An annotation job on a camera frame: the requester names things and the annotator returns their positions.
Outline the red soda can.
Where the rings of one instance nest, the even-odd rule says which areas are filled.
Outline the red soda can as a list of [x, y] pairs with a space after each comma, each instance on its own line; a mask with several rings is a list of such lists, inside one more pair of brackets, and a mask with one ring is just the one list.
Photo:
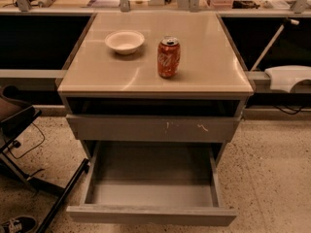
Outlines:
[[177, 74], [180, 63], [181, 46], [179, 40], [173, 36], [165, 36], [157, 47], [157, 72], [169, 79]]

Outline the dark clutter on shelf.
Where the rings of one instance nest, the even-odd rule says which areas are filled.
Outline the dark clutter on shelf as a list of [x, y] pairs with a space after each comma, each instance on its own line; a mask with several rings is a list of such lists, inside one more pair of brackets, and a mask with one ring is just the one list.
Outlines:
[[257, 9], [259, 7], [253, 0], [233, 0], [233, 9]]

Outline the grey top drawer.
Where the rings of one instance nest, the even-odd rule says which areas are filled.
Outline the grey top drawer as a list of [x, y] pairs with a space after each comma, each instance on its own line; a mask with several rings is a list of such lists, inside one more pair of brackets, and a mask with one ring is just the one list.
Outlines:
[[230, 142], [239, 117], [92, 116], [66, 117], [79, 140], [148, 142]]

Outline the black sneaker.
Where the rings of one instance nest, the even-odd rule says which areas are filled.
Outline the black sneaker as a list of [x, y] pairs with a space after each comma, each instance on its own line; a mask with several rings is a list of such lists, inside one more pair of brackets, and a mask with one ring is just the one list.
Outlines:
[[12, 217], [0, 224], [0, 233], [31, 233], [37, 227], [37, 220], [32, 216]]

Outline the grey open middle drawer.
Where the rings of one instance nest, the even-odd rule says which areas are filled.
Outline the grey open middle drawer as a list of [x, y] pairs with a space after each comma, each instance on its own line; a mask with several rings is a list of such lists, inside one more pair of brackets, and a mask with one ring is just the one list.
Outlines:
[[211, 144], [99, 142], [74, 220], [113, 224], [228, 226]]

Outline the white paper bowl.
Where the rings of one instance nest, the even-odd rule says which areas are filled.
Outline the white paper bowl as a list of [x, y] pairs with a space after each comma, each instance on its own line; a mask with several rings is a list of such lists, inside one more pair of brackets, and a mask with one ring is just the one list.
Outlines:
[[144, 35], [133, 30], [115, 31], [105, 38], [106, 46], [121, 55], [133, 54], [138, 51], [144, 42]]

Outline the grey drawer cabinet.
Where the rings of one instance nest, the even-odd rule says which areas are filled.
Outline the grey drawer cabinet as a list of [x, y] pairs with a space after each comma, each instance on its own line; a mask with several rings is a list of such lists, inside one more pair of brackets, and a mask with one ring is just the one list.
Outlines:
[[[112, 32], [142, 33], [138, 51], [109, 49]], [[157, 72], [157, 47], [165, 36], [181, 46], [177, 74]], [[241, 117], [253, 88], [219, 16], [213, 12], [101, 12], [95, 16], [58, 93], [67, 115], [152, 117]], [[80, 140], [86, 155], [104, 140]], [[225, 145], [211, 144], [221, 158]]]

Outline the white-tipped leaning pole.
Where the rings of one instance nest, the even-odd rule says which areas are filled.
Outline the white-tipped leaning pole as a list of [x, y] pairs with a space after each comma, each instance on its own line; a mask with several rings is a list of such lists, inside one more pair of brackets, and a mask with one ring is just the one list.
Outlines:
[[287, 25], [295, 25], [295, 26], [297, 26], [297, 25], [299, 25], [299, 20], [293, 19], [293, 18], [288, 18], [288, 17], [286, 17], [283, 20], [283, 22], [281, 23], [280, 27], [277, 29], [277, 31], [275, 32], [275, 34], [273, 35], [271, 40], [268, 42], [268, 44], [266, 45], [266, 47], [264, 48], [262, 53], [259, 55], [259, 58], [256, 60], [256, 62], [252, 66], [251, 71], [255, 71], [258, 68], [258, 66], [259, 66], [260, 62], [262, 61], [262, 59], [265, 57], [267, 52], [273, 46], [275, 41], [279, 38], [279, 36], [281, 35], [281, 33], [283, 32], [283, 30], [285, 29], [285, 27]]

